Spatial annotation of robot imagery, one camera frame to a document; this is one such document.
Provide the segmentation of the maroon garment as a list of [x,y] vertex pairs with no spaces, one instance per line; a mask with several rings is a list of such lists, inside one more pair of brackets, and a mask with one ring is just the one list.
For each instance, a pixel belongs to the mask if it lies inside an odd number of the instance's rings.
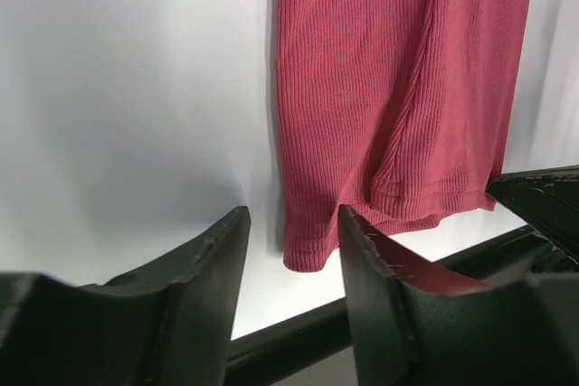
[[350,205],[382,233],[490,211],[529,0],[277,0],[285,266],[323,269]]

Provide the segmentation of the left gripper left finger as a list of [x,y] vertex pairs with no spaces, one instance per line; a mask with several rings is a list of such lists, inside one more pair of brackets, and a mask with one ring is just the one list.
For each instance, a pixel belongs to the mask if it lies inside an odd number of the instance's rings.
[[74,287],[1,277],[4,385],[220,385],[251,226],[237,207],[196,238]]

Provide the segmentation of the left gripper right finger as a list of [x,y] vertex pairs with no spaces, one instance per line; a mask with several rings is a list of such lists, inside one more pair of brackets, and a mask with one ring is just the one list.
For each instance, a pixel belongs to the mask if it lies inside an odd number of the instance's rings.
[[578,277],[492,286],[425,259],[348,206],[338,213],[362,385],[575,385]]

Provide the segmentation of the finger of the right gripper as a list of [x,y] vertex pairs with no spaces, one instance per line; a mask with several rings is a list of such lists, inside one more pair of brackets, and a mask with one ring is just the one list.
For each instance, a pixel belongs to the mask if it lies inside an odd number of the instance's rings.
[[578,167],[502,174],[486,193],[578,261]]

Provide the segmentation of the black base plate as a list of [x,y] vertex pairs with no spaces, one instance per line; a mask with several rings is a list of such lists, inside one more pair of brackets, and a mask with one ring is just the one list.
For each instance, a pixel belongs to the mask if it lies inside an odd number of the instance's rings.
[[527,227],[430,262],[345,214],[346,295],[236,340],[225,381],[271,385],[346,348],[361,385],[575,385],[578,277]]

